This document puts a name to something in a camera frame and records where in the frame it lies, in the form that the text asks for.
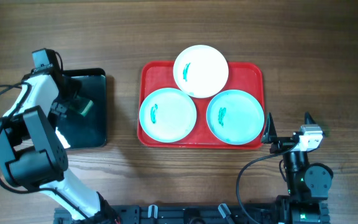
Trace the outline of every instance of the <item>teal handwritten mark on plate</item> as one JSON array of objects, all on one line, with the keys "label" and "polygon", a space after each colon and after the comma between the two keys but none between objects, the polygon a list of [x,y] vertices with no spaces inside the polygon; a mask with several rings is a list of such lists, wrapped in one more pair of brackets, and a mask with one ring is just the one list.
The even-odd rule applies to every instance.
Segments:
[{"label": "teal handwritten mark on plate", "polygon": [[185,65],[185,69],[183,69],[183,79],[187,82],[187,72],[189,70],[190,63]]},{"label": "teal handwritten mark on plate", "polygon": [[219,124],[223,127],[223,117],[224,115],[226,114],[226,108],[220,108],[219,109],[219,118],[218,118],[218,121],[219,121]]},{"label": "teal handwritten mark on plate", "polygon": [[150,110],[150,117],[151,120],[153,122],[153,124],[155,124],[156,120],[155,120],[155,113],[157,112],[158,106],[157,104],[154,104],[154,106],[152,107],[152,109]]}]

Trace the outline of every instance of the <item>wooden surface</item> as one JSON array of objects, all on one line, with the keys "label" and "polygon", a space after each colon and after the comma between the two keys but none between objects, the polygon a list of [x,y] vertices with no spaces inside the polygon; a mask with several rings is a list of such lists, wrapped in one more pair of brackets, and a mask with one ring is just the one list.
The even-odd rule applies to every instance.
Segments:
[{"label": "wooden surface", "polygon": [[[253,152],[152,149],[138,141],[142,67],[206,44],[228,61],[260,67],[265,106],[279,135],[297,130],[305,111],[320,122],[328,138],[310,162],[334,171],[332,223],[358,223],[358,1],[53,2],[0,4],[0,84],[19,81],[33,68],[31,52],[43,47],[60,52],[65,69],[106,71],[108,143],[70,151],[68,158],[73,172],[111,205],[236,204],[239,170],[268,154],[268,146]],[[0,116],[18,94],[0,97]],[[279,160],[245,172],[244,201],[286,194]],[[0,223],[51,223],[55,207],[42,194],[0,188]]]}]

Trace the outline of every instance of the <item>red tray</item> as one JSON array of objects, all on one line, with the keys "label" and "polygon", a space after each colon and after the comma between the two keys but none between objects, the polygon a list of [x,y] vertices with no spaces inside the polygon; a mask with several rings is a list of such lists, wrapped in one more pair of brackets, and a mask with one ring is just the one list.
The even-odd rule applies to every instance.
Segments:
[{"label": "red tray", "polygon": [[[173,79],[174,61],[154,61],[149,62],[142,71],[142,81],[140,84],[139,108],[143,100],[153,91],[161,88],[177,88]],[[222,89],[224,90],[242,90],[254,96],[262,109],[265,111],[264,85],[262,72],[252,64],[245,62],[229,62],[229,78]],[[137,122],[137,137],[139,140],[150,147],[181,147],[181,148],[203,148],[203,149],[248,149],[259,148],[262,143],[262,131],[257,138],[247,144],[234,146],[220,141],[209,130],[206,123],[206,109],[212,97],[209,98],[191,98],[197,109],[197,121],[190,132],[182,140],[173,143],[162,143],[150,138]]]}]

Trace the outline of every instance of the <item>white plate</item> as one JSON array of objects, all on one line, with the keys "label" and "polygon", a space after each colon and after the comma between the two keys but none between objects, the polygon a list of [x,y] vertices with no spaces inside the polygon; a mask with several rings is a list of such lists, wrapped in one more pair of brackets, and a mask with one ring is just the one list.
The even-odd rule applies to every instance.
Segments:
[{"label": "white plate", "polygon": [[177,57],[173,77],[187,95],[207,98],[225,86],[229,67],[218,50],[207,45],[196,45],[185,49]]},{"label": "white plate", "polygon": [[148,136],[159,142],[175,142],[186,137],[197,119],[196,106],[184,92],[162,88],[143,101],[139,121]]},{"label": "white plate", "polygon": [[241,145],[254,140],[262,131],[264,111],[250,94],[227,90],[209,102],[206,121],[211,132],[221,141]]}]

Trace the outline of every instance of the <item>plate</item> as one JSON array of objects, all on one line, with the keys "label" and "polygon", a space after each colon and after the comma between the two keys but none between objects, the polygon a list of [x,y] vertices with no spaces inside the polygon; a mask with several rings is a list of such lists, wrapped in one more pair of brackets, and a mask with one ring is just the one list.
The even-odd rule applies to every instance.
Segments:
[{"label": "plate", "polygon": [[195,98],[217,94],[229,77],[223,55],[213,47],[196,45],[182,51],[173,65],[173,77],[179,89]]},{"label": "plate", "polygon": [[241,90],[227,90],[209,102],[206,120],[221,141],[241,145],[254,140],[262,131],[264,111],[259,102]]},{"label": "plate", "polygon": [[197,119],[196,106],[184,92],[162,88],[152,92],[139,110],[145,133],[159,142],[175,142],[186,137]]}]

